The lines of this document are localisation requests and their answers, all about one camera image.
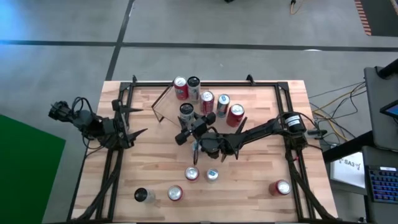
red soda can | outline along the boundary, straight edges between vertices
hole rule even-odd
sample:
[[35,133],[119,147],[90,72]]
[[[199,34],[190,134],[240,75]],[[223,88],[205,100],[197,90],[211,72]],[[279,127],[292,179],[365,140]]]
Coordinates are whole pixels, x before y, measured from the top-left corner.
[[200,96],[200,111],[204,115],[213,112],[214,108],[214,95],[210,91],[205,91]]
[[178,185],[171,186],[167,192],[169,199],[172,201],[178,201],[182,198],[182,188]]
[[286,180],[278,180],[268,186],[272,196],[283,196],[290,192],[290,184]]
[[231,127],[236,127],[242,121],[244,115],[244,109],[242,105],[236,104],[229,108],[228,116],[226,117],[226,123]]
[[174,88],[177,99],[188,99],[188,85],[187,80],[184,77],[177,77],[174,79]]

gray floor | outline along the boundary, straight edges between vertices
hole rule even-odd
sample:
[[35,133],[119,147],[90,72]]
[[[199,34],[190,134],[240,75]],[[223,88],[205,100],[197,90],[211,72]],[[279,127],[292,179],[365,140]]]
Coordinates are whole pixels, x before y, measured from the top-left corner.
[[[281,0],[136,0],[125,42],[397,47],[398,38],[363,32],[354,1],[308,0],[295,16]],[[0,40],[107,41],[118,38],[128,0],[0,0]],[[50,103],[85,96],[96,109],[114,47],[0,45],[0,113],[67,140],[44,223],[67,217],[84,147],[70,124],[47,117]],[[397,53],[298,50],[144,49],[123,47],[113,80],[305,80],[308,95],[363,80],[363,68]],[[348,90],[311,99],[318,106]],[[366,95],[339,122],[353,134],[371,129]],[[352,112],[349,104],[339,114]],[[324,124],[322,128],[331,129]],[[339,217],[364,216],[360,195],[333,190]]]

black can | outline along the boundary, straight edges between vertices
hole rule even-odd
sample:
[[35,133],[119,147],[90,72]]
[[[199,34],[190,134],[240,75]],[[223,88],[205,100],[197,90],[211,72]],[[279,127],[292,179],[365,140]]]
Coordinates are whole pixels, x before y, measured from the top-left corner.
[[180,118],[185,124],[193,122],[193,105],[190,103],[183,103],[180,106]]
[[200,79],[198,77],[190,77],[187,83],[188,83],[188,99],[193,104],[199,103]]

wooden table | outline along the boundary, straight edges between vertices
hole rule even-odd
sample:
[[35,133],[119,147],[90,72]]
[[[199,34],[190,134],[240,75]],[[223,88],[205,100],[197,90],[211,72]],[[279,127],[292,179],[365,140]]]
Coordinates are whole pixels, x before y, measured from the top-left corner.
[[[303,81],[288,81],[294,111],[312,117]],[[118,97],[120,82],[105,82],[98,106],[100,116],[113,117],[111,100]],[[210,87],[217,96],[227,93],[232,103],[241,103],[248,121],[245,129],[265,123],[278,115],[275,90],[267,87]],[[114,222],[292,222],[297,220],[293,194],[273,197],[268,185],[278,179],[290,181],[285,147],[281,136],[269,136],[245,145],[239,160],[228,157],[224,163],[200,154],[201,174],[209,168],[220,172],[214,184],[203,175],[194,184],[184,176],[192,165],[191,144],[178,146],[174,137],[180,128],[164,119],[155,118],[151,105],[164,91],[164,87],[135,87],[132,106],[144,109],[130,115],[130,132],[148,128],[135,146],[126,149],[119,181]],[[313,128],[305,119],[307,129]],[[318,146],[315,140],[308,140]],[[329,213],[337,217],[322,152],[308,147],[303,150],[310,188]],[[85,161],[72,217],[84,212],[98,193],[106,159],[106,150],[92,154]],[[172,202],[167,197],[171,185],[184,190],[183,200]],[[139,187],[152,189],[156,194],[153,204],[138,203],[134,191]],[[305,217],[308,217],[305,197],[300,191]],[[105,200],[104,213],[108,200]]]

black metal frame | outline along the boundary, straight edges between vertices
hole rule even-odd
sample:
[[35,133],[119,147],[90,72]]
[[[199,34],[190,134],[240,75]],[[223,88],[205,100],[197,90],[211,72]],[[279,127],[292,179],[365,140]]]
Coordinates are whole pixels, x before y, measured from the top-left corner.
[[[290,98],[290,91],[289,91],[289,85],[287,82],[255,82],[252,78],[251,75],[248,75],[247,79],[248,82],[202,82],[202,86],[267,86],[267,87],[273,87],[275,89],[275,95],[276,95],[276,100],[277,100],[277,106],[279,113],[284,112],[284,107],[282,104],[282,97],[280,94],[280,91],[283,91],[285,93],[285,98],[286,98],[286,103],[287,103],[287,111],[293,111],[293,106],[292,106],[292,100]],[[119,92],[119,97],[123,98],[123,91],[126,89],[127,86],[130,86],[128,88],[129,90],[129,96],[131,96],[132,99],[132,92],[134,90],[134,87],[153,87],[153,86],[159,86],[159,87],[166,87],[166,89],[163,91],[163,93],[158,97],[158,99],[154,102],[152,105],[152,110],[154,110],[154,106],[161,100],[161,98],[168,92],[170,91],[170,88],[172,87],[172,83],[170,82],[137,82],[135,78],[133,78],[133,82],[122,82],[120,86],[120,92]],[[127,101],[129,106],[131,106],[131,100]],[[164,117],[157,117],[158,121],[161,122]],[[291,153],[291,149],[289,149],[286,145],[287,139],[284,139],[285,141],[285,150],[286,153]],[[100,195],[101,192],[97,195],[97,197],[102,197],[100,203],[97,206],[97,213],[95,215],[94,220],[71,220],[72,216],[72,211],[75,206],[75,199],[77,195],[77,190],[80,184],[80,178],[81,178],[81,173],[83,172],[83,166],[84,166],[84,161],[80,170],[80,176],[78,183],[76,185],[75,189],[75,194],[74,198],[72,200],[72,203],[70,205],[70,211],[69,211],[69,216],[67,219],[67,223],[111,223],[113,221],[113,214],[114,214],[114,206],[116,202],[116,196],[117,196],[117,190],[118,190],[118,182],[119,182],[119,173],[121,170],[121,163],[122,163],[122,158],[123,158],[123,150],[118,152],[118,158],[115,164],[115,167],[112,171],[112,174],[109,176],[110,168],[111,168],[111,161],[112,161],[112,156],[113,156],[112,150],[108,150],[108,154],[106,156],[106,162],[105,162],[105,167],[104,167],[104,173],[103,173],[103,181],[101,184],[101,192],[106,192],[109,188],[110,185],[113,184],[113,188],[111,191],[111,199],[109,203],[109,208],[108,208],[108,215],[106,218],[102,217],[102,210],[103,210],[103,199],[104,199],[104,194]],[[308,177],[307,177],[307,171],[305,169],[305,163],[303,159],[303,154],[301,151],[297,151],[297,156],[298,156],[298,164],[300,166],[300,175],[302,177],[302,180],[304,181],[305,185],[308,186]],[[292,173],[290,172],[290,181],[292,183],[292,193],[294,195],[294,202],[295,202],[295,208],[296,208],[296,213],[297,213],[297,218],[299,223],[351,223],[351,222],[343,222],[343,221],[338,221],[338,220],[318,220],[316,219],[315,216],[315,211],[314,207],[309,201],[308,197],[306,197],[307,201],[307,207],[308,207],[308,214],[309,218],[304,218],[303,217],[303,208],[301,205],[301,199],[300,199],[300,194],[299,194],[299,188],[297,185],[297,181],[292,177]]]

